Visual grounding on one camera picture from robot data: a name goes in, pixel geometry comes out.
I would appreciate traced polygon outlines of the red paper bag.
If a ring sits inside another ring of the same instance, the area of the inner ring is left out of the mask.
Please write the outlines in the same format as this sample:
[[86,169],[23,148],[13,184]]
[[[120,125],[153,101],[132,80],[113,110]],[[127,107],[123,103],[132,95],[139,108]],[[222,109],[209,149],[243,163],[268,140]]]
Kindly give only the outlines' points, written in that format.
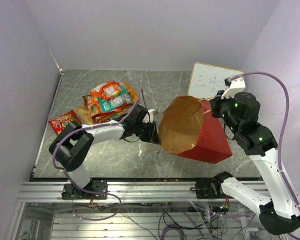
[[207,99],[177,96],[162,113],[158,126],[160,147],[169,154],[200,162],[217,164],[232,151],[226,134]]

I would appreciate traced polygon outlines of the orange chips bag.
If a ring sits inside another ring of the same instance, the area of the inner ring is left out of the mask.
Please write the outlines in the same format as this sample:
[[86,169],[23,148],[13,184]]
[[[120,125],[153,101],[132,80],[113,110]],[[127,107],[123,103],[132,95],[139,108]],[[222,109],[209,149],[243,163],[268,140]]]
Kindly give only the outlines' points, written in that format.
[[128,93],[128,95],[130,96],[131,100],[132,100],[132,104],[134,104],[136,102],[136,100],[139,100],[138,98],[138,94],[136,93],[136,91],[131,87],[130,84],[128,84],[125,81],[120,81],[119,82],[120,85],[126,90],[126,92]]

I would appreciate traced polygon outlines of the red chips bag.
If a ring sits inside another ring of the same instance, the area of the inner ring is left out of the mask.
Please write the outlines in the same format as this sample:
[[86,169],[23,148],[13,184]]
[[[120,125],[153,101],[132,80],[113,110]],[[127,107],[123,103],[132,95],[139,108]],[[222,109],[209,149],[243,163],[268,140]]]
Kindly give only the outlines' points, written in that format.
[[106,113],[100,113],[100,114],[96,114],[94,116],[91,117],[91,119],[93,120],[93,122],[95,124],[101,124],[101,123],[105,123],[110,121],[112,118],[118,118],[121,115],[123,115],[130,107],[132,106],[132,104],[127,104],[127,105],[123,105],[121,107],[118,108],[118,111],[111,111],[111,112],[106,112]]

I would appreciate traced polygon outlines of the teal Fox's candy bag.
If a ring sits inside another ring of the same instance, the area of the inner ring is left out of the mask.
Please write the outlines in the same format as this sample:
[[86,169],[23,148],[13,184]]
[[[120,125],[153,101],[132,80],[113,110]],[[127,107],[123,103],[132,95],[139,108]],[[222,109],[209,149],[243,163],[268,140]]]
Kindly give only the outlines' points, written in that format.
[[98,98],[103,113],[117,111],[121,106],[132,104],[132,100],[127,91],[122,86],[121,88],[122,92],[114,99],[102,100]]

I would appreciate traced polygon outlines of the orange snack packet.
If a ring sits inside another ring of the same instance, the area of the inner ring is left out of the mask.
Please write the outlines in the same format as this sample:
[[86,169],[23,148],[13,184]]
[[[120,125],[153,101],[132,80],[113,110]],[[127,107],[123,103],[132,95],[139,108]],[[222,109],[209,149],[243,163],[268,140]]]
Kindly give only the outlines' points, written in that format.
[[121,85],[115,81],[107,81],[98,85],[90,91],[90,95],[104,101],[112,100],[123,91]]

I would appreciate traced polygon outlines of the kraft kettle chips bag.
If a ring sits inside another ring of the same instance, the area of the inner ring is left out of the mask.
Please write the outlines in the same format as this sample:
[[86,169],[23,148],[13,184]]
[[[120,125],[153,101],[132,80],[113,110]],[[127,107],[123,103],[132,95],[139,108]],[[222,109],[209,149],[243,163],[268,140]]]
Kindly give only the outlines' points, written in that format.
[[74,109],[74,112],[79,117],[79,119],[83,121],[84,124],[86,125],[98,124],[93,122],[92,117],[90,117],[88,113],[88,108],[84,104]]

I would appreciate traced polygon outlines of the red snack packet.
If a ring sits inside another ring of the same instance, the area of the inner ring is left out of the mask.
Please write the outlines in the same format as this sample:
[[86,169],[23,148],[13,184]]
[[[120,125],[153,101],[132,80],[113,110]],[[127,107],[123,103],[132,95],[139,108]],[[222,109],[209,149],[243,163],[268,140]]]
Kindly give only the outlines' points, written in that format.
[[75,111],[71,110],[56,119],[49,120],[48,123],[52,127],[53,131],[57,135],[59,135],[64,130],[64,128],[68,125],[68,123],[73,121],[79,123],[80,125],[82,124],[81,120],[78,118]]

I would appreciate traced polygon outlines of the orange Fox's fruits bag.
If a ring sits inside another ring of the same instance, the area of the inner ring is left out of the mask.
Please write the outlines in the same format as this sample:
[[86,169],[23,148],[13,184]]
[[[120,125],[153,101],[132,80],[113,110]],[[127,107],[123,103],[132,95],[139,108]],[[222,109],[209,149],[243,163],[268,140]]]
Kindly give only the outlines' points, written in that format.
[[88,109],[88,114],[90,117],[93,117],[98,114],[102,114],[102,108],[99,102],[99,98],[93,95],[84,95],[82,96],[84,104]]

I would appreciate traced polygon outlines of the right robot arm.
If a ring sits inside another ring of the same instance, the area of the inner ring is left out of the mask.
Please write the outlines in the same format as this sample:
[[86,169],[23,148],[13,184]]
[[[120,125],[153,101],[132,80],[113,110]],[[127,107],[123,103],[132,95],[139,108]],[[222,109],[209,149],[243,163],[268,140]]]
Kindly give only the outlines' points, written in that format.
[[210,186],[216,198],[228,195],[248,207],[272,235],[290,234],[300,228],[300,198],[279,160],[279,145],[272,131],[260,124],[260,103],[245,92],[243,77],[226,78],[227,90],[220,90],[209,101],[212,117],[221,118],[258,169],[269,196],[240,183],[228,172],[217,174]]

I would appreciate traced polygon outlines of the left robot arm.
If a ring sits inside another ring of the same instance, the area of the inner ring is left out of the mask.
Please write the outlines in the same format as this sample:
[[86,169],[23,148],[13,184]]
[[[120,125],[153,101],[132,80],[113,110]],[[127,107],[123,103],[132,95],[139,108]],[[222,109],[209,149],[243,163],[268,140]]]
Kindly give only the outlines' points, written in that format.
[[93,180],[88,175],[83,162],[91,146],[110,141],[124,140],[135,135],[138,141],[160,144],[157,124],[154,121],[156,109],[146,109],[136,104],[119,118],[106,123],[84,125],[71,121],[49,146],[52,163],[58,162],[60,170],[72,181],[75,194],[88,198],[93,189]]

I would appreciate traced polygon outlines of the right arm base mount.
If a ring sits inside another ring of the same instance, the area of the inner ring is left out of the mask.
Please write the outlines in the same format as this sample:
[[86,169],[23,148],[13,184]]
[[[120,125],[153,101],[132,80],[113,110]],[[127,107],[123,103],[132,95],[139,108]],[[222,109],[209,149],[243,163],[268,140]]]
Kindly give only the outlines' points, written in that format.
[[214,180],[197,181],[189,190],[195,193],[197,199],[218,199],[223,196],[220,184]]

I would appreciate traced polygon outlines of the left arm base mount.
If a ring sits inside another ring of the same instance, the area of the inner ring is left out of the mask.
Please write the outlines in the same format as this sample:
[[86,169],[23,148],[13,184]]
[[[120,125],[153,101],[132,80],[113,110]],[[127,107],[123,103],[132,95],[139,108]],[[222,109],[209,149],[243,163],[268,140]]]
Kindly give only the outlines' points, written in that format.
[[108,184],[103,180],[91,180],[83,189],[77,188],[72,183],[63,186],[62,200],[105,200],[107,198]]

